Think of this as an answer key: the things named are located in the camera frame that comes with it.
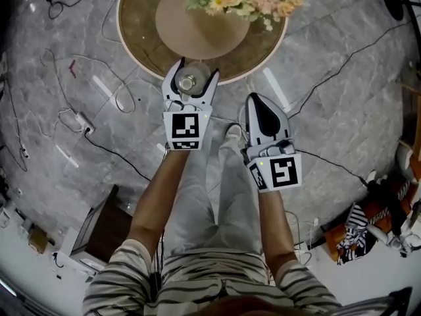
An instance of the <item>gray marble floor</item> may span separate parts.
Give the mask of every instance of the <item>gray marble floor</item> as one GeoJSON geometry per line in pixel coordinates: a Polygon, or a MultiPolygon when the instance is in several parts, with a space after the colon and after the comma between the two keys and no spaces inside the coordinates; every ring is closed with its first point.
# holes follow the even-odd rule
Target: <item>gray marble floor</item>
{"type": "MultiPolygon", "coordinates": [[[[113,184],[128,210],[147,182],[118,157],[91,144],[82,134],[54,123],[66,107],[51,56],[69,103],[83,111],[95,125],[91,139],[113,149],[151,177],[160,164],[165,144],[159,81],[143,72],[123,46],[101,37],[101,23],[113,0],[83,0],[49,20],[45,0],[14,0],[7,40],[9,79],[20,126],[20,136],[30,158],[28,172],[21,171],[10,155],[0,154],[16,205],[60,242],[59,230],[79,229],[90,207],[97,205],[113,184]],[[85,55],[106,62],[90,61],[85,55]],[[76,60],[71,75],[68,67],[76,60]],[[129,82],[136,109],[126,115],[116,109],[93,82],[99,77],[110,89],[129,82]],[[68,162],[56,145],[77,164],[68,162]]],[[[287,29],[279,50],[265,67],[274,73],[285,96],[298,110],[311,88],[337,72],[349,55],[372,43],[397,25],[382,0],[306,0],[287,29]]],[[[118,39],[115,6],[105,22],[108,38],[118,39]]],[[[291,119],[296,147],[342,163],[366,176],[372,169],[387,172],[393,164],[402,131],[401,91],[395,83],[404,65],[415,54],[410,25],[390,31],[376,45],[354,55],[341,73],[320,86],[301,113],[291,119]]],[[[236,120],[238,109],[251,90],[280,104],[262,70],[246,79],[218,88],[214,115],[236,120]]],[[[127,94],[120,101],[130,108],[127,94]]],[[[78,125],[69,113],[61,115],[74,130],[78,125]]],[[[18,155],[18,137],[9,94],[0,102],[0,129],[7,145],[18,155]]],[[[214,141],[207,170],[207,188],[217,209],[220,165],[218,144],[226,123],[215,121],[214,141]]],[[[364,194],[359,181],[343,170],[314,157],[303,156],[303,186],[282,192],[285,206],[300,219],[301,236],[309,238],[315,217],[326,223],[364,194]]],[[[296,222],[291,218],[296,233],[296,222]]]]}

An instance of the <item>striped shirt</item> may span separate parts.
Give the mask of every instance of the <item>striped shirt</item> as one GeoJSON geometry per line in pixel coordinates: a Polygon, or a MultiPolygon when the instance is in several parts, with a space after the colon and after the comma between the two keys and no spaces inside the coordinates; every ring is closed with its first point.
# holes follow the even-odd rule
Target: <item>striped shirt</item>
{"type": "Polygon", "coordinates": [[[95,277],[83,315],[188,315],[223,296],[254,296],[273,305],[320,313],[340,307],[335,297],[298,261],[284,264],[269,285],[263,258],[236,250],[195,250],[164,262],[162,288],[151,300],[151,256],[126,240],[95,277]]]}

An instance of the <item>white sneaker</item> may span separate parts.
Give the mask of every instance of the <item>white sneaker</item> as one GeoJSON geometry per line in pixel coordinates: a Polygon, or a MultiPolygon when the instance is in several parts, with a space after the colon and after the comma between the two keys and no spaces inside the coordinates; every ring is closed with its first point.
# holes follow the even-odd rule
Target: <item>white sneaker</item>
{"type": "Polygon", "coordinates": [[[228,130],[225,133],[225,140],[237,140],[241,139],[241,127],[238,124],[231,124],[228,130]]]}

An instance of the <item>light gray pants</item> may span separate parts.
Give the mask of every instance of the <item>light gray pants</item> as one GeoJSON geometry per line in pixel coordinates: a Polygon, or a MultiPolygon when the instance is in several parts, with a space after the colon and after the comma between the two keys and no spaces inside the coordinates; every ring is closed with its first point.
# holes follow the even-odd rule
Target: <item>light gray pants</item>
{"type": "Polygon", "coordinates": [[[184,168],[176,201],[165,228],[165,257],[199,248],[230,248],[262,253],[259,210],[253,199],[247,168],[235,139],[219,149],[223,166],[218,224],[206,190],[207,159],[211,151],[212,123],[201,150],[192,151],[184,168]]]}

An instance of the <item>person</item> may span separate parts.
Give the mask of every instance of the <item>person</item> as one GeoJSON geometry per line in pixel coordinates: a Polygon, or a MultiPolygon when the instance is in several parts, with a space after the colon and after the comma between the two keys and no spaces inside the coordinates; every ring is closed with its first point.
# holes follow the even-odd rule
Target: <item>person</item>
{"type": "Polygon", "coordinates": [[[84,316],[298,316],[340,307],[298,262],[280,193],[259,194],[255,204],[236,124],[218,152],[216,224],[205,186],[211,132],[209,123],[201,150],[168,152],[139,200],[127,240],[87,289],[84,316]],[[164,230],[162,288],[152,300],[151,259],[164,230]]]}

